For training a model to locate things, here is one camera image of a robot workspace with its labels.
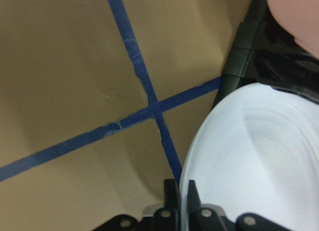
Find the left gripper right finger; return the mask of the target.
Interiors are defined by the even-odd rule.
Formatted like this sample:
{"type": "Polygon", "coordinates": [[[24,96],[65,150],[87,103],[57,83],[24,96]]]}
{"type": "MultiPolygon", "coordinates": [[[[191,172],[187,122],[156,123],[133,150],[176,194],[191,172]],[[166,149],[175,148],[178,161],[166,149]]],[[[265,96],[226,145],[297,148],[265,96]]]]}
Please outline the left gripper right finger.
{"type": "Polygon", "coordinates": [[[189,180],[186,210],[189,231],[235,231],[235,224],[230,221],[219,206],[203,205],[194,180],[189,180]]]}

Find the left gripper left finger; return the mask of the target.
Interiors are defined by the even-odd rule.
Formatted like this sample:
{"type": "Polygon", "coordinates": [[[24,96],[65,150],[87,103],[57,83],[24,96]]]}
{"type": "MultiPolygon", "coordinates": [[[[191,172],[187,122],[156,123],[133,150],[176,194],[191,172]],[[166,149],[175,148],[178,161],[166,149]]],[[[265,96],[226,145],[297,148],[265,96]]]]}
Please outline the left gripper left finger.
{"type": "Polygon", "coordinates": [[[139,222],[140,231],[178,231],[180,229],[178,188],[174,179],[164,180],[163,192],[163,203],[144,208],[143,217],[139,222]]]}

